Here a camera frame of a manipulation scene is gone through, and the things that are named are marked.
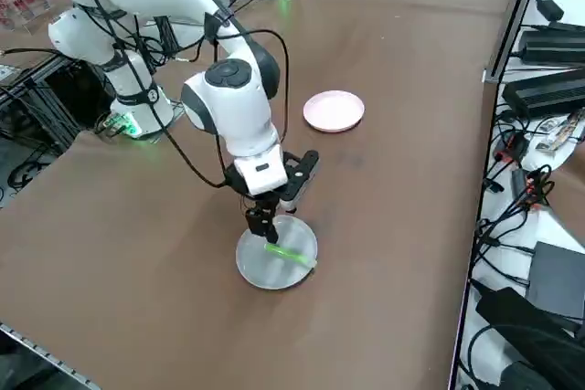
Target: pink plate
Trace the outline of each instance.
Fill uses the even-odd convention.
[[[344,132],[364,116],[364,102],[347,91],[329,90],[314,95],[304,104],[303,115],[321,132]]]

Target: power adapter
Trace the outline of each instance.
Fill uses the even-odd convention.
[[[565,15],[565,12],[560,9],[560,6],[558,6],[554,0],[536,1],[538,12],[549,22],[558,22]]]

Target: table surface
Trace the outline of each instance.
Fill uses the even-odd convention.
[[[252,288],[233,193],[168,142],[85,133],[0,213],[0,320],[107,389],[447,385],[494,99],[481,77],[506,2],[252,4],[243,25],[291,51],[285,148],[322,157],[297,214],[319,240],[316,272]],[[303,104],[334,89],[360,96],[365,119],[314,132]],[[280,127],[282,93],[272,105]],[[213,140],[185,120],[174,132],[217,180]]]
[[[565,15],[562,18],[563,23],[569,23],[572,25],[585,26],[585,15],[582,12],[583,0],[554,0],[564,11]],[[525,16],[523,17],[522,23],[524,25],[546,25],[548,21],[537,11],[536,2],[531,1],[526,9]],[[516,38],[516,44],[514,50],[518,49],[518,41],[521,33]],[[547,75],[550,73],[558,72],[555,70],[551,71],[530,71],[523,69],[538,69],[543,68],[542,66],[530,66],[523,65],[518,58],[510,58],[504,75],[504,80],[498,91],[498,103],[504,103],[501,97],[504,86],[507,82],[525,79],[536,76]],[[506,107],[499,107],[497,112],[504,111]],[[529,130],[535,130],[536,127],[541,123],[541,120],[532,121],[529,125]],[[575,130],[575,135],[579,136],[585,128],[585,121],[581,121]],[[497,128],[494,129],[492,136],[498,134]],[[572,154],[574,154],[577,147],[577,143],[574,141],[566,142],[559,150],[551,156],[550,154],[538,152],[535,150],[536,145],[542,140],[543,136],[535,135],[532,138],[526,157],[524,158],[522,165],[528,170],[536,169],[544,164],[550,164],[553,170],[558,169],[564,164]],[[584,145],[579,148],[582,153]],[[506,171],[501,173],[496,181],[500,183],[505,191],[502,194],[490,194],[487,192],[484,197],[484,203],[482,206],[482,217],[497,218],[504,209],[512,202],[511,195],[511,173],[513,167],[509,167]],[[512,218],[504,222],[498,227],[494,236],[499,233],[513,228],[520,224],[522,218],[520,216]],[[526,224],[518,231],[506,235],[502,239],[504,244],[522,246],[528,248],[534,248],[538,241],[546,242],[550,245],[566,248],[579,253],[585,253],[585,248],[575,238],[570,230],[567,230],[560,222],[555,212],[549,209],[542,209],[539,211],[533,211],[528,215]],[[517,251],[511,251],[507,248],[492,248],[488,253],[489,260],[500,268],[504,273],[512,276],[518,276],[522,279],[528,279],[528,273],[530,270],[531,257],[519,253]],[[518,293],[523,296],[526,295],[526,289],[510,282],[507,279],[502,278],[500,275],[495,273],[490,267],[487,266],[483,261],[479,261],[473,271],[473,277],[480,279],[481,282],[488,285],[493,289],[500,289],[505,287],[512,287]],[[465,315],[464,331],[463,331],[463,343],[461,353],[463,360],[467,362],[467,346],[473,335],[478,332],[481,328],[486,325],[486,321],[475,312],[475,305],[480,299],[479,294],[474,289],[469,291],[468,308]],[[498,384],[502,370],[510,365],[517,358],[511,351],[506,349],[507,343],[497,332],[490,331],[482,336],[477,344],[473,348],[473,368],[480,379],[487,382]],[[469,382],[467,376],[460,372],[461,384]]]

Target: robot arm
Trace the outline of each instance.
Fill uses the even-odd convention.
[[[95,0],[74,1],[86,8],[97,6]],[[186,114],[199,129],[224,138],[229,153],[234,157],[234,166],[243,177],[251,195],[263,194],[287,183],[280,140],[271,122],[269,105],[269,99],[274,97],[278,90],[280,80],[278,64],[270,53],[250,36],[242,35],[245,34],[244,29],[230,17],[230,12],[223,8],[220,2],[100,0],[100,4],[108,13],[117,7],[142,17],[183,17],[202,23],[205,36],[209,40],[217,37],[219,44],[228,52],[228,59],[215,63],[206,72],[197,73],[186,82],[182,92]],[[71,30],[72,25],[65,26],[66,20],[77,26],[82,25],[76,17],[76,15],[63,17],[60,28]],[[62,38],[53,38],[53,41],[62,48],[65,47],[66,39],[63,34],[61,33]],[[108,43],[105,42],[103,46],[112,51],[112,46]],[[68,50],[72,53],[73,48],[68,47]],[[144,62],[141,63],[139,57],[135,57],[137,54],[130,55],[135,67],[143,65]],[[103,59],[100,59],[100,63],[104,63],[107,58],[105,52],[101,58]],[[135,80],[127,66],[114,63],[114,67],[116,74],[110,73],[109,78],[115,83],[114,87],[120,84],[116,87],[119,95],[124,94],[120,93],[123,91],[122,85],[129,89],[136,85]],[[148,81],[148,72],[144,69],[140,71],[141,80],[148,87],[148,84],[152,83]],[[150,86],[149,93],[152,93],[153,88],[154,84]],[[125,95],[134,97],[138,94],[135,92],[136,90],[127,90]]]

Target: black power supply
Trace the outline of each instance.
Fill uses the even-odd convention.
[[[585,347],[512,288],[482,292],[476,309],[553,388],[585,389]]]
[[[557,29],[524,31],[518,49],[513,56],[519,57],[525,64],[585,65],[585,32]]]
[[[536,0],[537,10],[549,22],[558,22],[565,12],[558,6],[554,0]]]
[[[521,118],[571,113],[585,107],[585,69],[510,81],[502,96]]]

